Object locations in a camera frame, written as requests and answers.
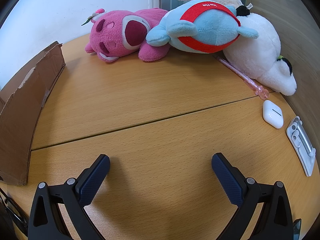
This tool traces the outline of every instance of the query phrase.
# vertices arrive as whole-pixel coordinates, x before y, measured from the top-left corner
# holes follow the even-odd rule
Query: light blue stuffed animal
[[[240,26],[236,9],[210,0],[192,0],[168,12],[151,29],[147,43],[154,47],[170,43],[194,53],[213,53],[226,48],[239,35],[258,38],[256,30]]]

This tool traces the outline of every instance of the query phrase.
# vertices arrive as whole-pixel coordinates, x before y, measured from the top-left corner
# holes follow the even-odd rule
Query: blue gripper pad
[[[230,169],[234,169],[222,153],[217,153],[212,157],[212,169],[224,191],[226,192],[231,204],[241,206],[244,200],[243,188],[233,175]]]
[[[91,167],[85,169],[80,174],[77,178],[78,183],[75,187],[80,206],[84,207],[91,204],[109,170],[109,157],[104,154],[100,154]]]

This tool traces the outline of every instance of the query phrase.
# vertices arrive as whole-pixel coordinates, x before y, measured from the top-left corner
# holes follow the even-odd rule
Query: lotso bear plush
[[[156,48],[147,44],[145,39],[148,32],[160,23],[167,12],[159,8],[136,12],[105,12],[104,9],[99,9],[86,22],[91,21],[93,26],[85,51],[96,52],[98,58],[107,63],[137,50],[139,58],[143,61],[159,60],[168,53],[170,45]]]

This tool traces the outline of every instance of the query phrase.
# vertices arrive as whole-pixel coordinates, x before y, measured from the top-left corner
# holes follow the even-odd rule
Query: wooden table
[[[172,49],[157,62],[134,53],[108,65],[83,51],[87,41],[62,47],[67,66],[40,115],[28,184],[1,184],[23,210],[39,182],[77,177],[104,153],[110,173],[85,209],[106,239],[213,240],[236,210],[211,168],[223,152],[244,176],[284,182],[304,236],[320,212],[319,169],[304,175],[285,133],[295,114],[280,94],[270,95],[284,113],[277,130],[262,118],[263,101],[212,55]]]
[[[253,97],[212,55],[171,49],[146,63],[137,53],[106,64],[86,54],[88,35],[62,46],[66,68],[42,110],[39,149]]]
[[[223,152],[246,177],[284,182],[293,219],[302,218],[303,236],[320,212],[319,170],[315,164],[312,176],[305,176],[285,133],[295,114],[281,95],[272,93],[270,100],[284,114],[279,130],[263,120],[261,99],[241,100],[33,151],[28,184],[8,191],[30,211],[39,182],[63,183],[104,153],[110,173],[85,209],[106,239],[212,240],[236,210],[211,168],[212,155]],[[243,239],[260,209],[261,204]]]

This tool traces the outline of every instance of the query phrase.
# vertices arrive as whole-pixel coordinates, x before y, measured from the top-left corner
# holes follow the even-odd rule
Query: cardboard box
[[[57,41],[25,64],[0,91],[0,181],[25,185],[40,112],[65,64]]]

